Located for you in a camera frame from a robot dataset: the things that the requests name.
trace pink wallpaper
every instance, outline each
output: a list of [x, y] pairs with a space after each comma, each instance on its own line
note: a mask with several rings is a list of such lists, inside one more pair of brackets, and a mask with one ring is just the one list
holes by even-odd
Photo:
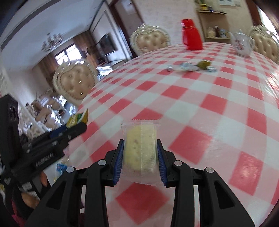
[[[252, 26], [252, 19], [245, 0], [238, 1], [241, 7], [220, 6], [218, 0], [207, 0], [206, 2], [215, 10], [227, 12], [226, 17], [231, 31], [240, 28], [247, 34]], [[169, 33], [171, 44], [182, 43], [180, 21], [184, 18], [193, 19], [203, 39], [194, 0], [134, 0], [134, 2], [145, 23], [160, 26]]]
[[134, 0], [134, 2], [145, 23], [162, 27], [169, 33], [171, 44], [182, 43], [180, 21], [184, 18], [191, 18], [194, 21], [203, 38], [194, 0]]

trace red and white checkered tablecloth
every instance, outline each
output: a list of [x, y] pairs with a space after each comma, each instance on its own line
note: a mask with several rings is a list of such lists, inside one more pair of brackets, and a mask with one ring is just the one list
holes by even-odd
[[[218, 71], [166, 70], [202, 59]], [[259, 226], [279, 198], [278, 72], [263, 55], [243, 58], [222, 43], [204, 43], [201, 51], [175, 45], [139, 56], [84, 99], [80, 110], [89, 109], [88, 129], [70, 143], [70, 159], [89, 167], [117, 147], [124, 120], [160, 119], [164, 148], [190, 167], [213, 167]], [[174, 188], [120, 179], [106, 188], [106, 198], [112, 227], [170, 226]]]

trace tv stand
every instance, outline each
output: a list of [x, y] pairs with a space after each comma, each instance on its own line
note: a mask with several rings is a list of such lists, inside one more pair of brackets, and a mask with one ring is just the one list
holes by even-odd
[[103, 65], [98, 65], [97, 70], [99, 71], [99, 75], [101, 77], [103, 77], [103, 76], [110, 74], [118, 66], [123, 65], [124, 63], [125, 63], [125, 60], [112, 61], [110, 63], [108, 62]]

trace chandelier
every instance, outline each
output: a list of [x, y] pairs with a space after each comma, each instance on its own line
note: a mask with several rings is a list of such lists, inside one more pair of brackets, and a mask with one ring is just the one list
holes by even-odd
[[42, 51], [44, 52], [52, 51], [55, 47], [60, 45], [63, 40], [63, 36], [60, 33], [58, 35], [53, 35], [53, 37], [50, 36], [50, 33], [48, 33], [47, 35], [47, 41], [44, 41], [42, 46]]

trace bread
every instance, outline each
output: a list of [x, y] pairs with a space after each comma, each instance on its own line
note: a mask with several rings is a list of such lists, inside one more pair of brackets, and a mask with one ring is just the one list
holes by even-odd
[[124, 166], [142, 174], [156, 168], [156, 131], [152, 124], [135, 125], [126, 131]]

